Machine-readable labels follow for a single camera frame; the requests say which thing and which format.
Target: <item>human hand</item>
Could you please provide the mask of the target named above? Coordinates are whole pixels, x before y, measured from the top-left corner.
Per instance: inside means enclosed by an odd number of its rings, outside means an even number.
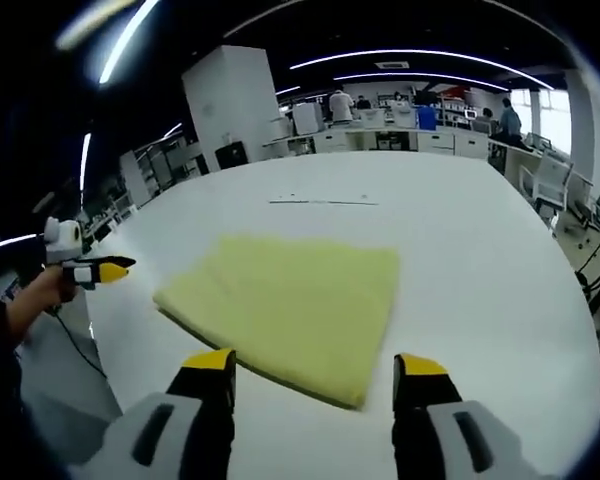
[[[40,312],[69,302],[76,296],[76,286],[62,276],[62,267],[52,265],[40,273],[21,294],[26,294],[41,307]]]
[[[7,321],[14,344],[22,341],[38,316],[46,309],[68,302],[76,295],[76,286],[62,276],[62,267],[47,267],[7,304]]]

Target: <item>desk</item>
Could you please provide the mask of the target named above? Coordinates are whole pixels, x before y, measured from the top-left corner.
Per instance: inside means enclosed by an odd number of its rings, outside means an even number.
[[[270,204],[281,195],[378,205]],[[600,356],[582,290],[558,244],[486,162],[410,152],[305,155],[174,186],[97,247],[138,263],[88,292],[122,410],[164,391],[207,350],[158,313],[154,290],[222,234],[328,237],[400,251],[400,281],[363,411],[345,411],[238,367],[229,478],[395,479],[393,356],[445,365],[465,399],[520,435],[542,473],[561,473],[595,432]]]
[[[376,134],[378,133],[408,134],[410,151],[445,153],[448,155],[466,156],[470,158],[483,158],[484,160],[487,160],[489,156],[489,144],[501,145],[506,148],[515,148],[490,140],[487,135],[483,133],[460,128],[438,127],[437,130],[432,131],[390,125],[372,128],[362,128],[354,125],[335,127],[312,134],[281,138],[265,143],[263,146],[269,147],[273,157],[287,157],[290,156],[290,142],[310,141],[313,139],[316,153],[320,153],[318,144],[320,143],[320,145],[323,145],[324,142],[319,142],[319,140],[332,134],[334,137],[346,137],[346,141],[340,138],[338,148],[331,151],[375,150],[378,147],[376,143]]]

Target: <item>person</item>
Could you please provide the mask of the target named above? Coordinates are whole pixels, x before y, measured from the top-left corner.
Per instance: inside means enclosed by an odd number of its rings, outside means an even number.
[[[61,267],[50,266],[11,303],[0,302],[0,478],[70,478],[37,433],[22,403],[22,372],[14,349],[40,314],[73,298],[75,288],[63,279]]]
[[[533,150],[522,143],[522,134],[520,129],[522,128],[522,122],[516,111],[511,106],[511,100],[508,98],[502,99],[504,105],[504,111],[500,116],[500,132],[492,135],[491,138],[494,140],[501,141],[512,147],[518,147],[523,150],[532,152]]]
[[[356,104],[358,110],[368,110],[371,108],[371,102],[364,98],[364,95],[358,95],[358,103]]]
[[[353,107],[353,99],[348,93],[344,93],[341,89],[335,91],[329,97],[329,110],[333,114],[334,123],[350,122],[353,120],[351,115],[351,107]]]
[[[498,130],[498,121],[493,118],[493,111],[490,108],[483,108],[482,115],[477,116],[474,120],[476,122],[488,123],[493,133]]]
[[[389,106],[393,109],[396,107],[404,107],[409,105],[409,101],[402,96],[400,92],[394,92],[393,100],[389,102]]]
[[[424,104],[418,107],[418,128],[421,130],[436,130],[438,121],[436,109],[431,106],[431,100],[426,99]]]

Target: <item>white chair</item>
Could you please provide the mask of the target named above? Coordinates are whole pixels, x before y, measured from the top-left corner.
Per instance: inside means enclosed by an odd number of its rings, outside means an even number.
[[[471,120],[471,130],[487,135],[495,133],[493,131],[493,124],[491,122],[483,122],[482,120]]]
[[[559,212],[567,208],[573,163],[563,162],[555,152],[545,151],[535,173],[520,165],[518,188],[553,233]]]
[[[409,102],[393,102],[391,113],[396,127],[416,128],[416,110]]]
[[[384,127],[384,110],[381,108],[358,110],[362,128]]]

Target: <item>floor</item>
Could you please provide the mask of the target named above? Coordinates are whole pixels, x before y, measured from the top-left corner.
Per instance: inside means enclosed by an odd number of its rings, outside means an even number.
[[[560,220],[556,228],[556,240],[574,270],[578,270],[586,262],[600,242],[600,232],[598,231],[588,229],[585,233],[581,229],[569,228],[577,224],[578,221],[570,212],[564,212],[560,215]],[[583,273],[589,281],[595,279],[600,274],[600,250],[598,250],[596,256],[584,268]],[[600,310],[594,315],[593,320],[600,341]]]

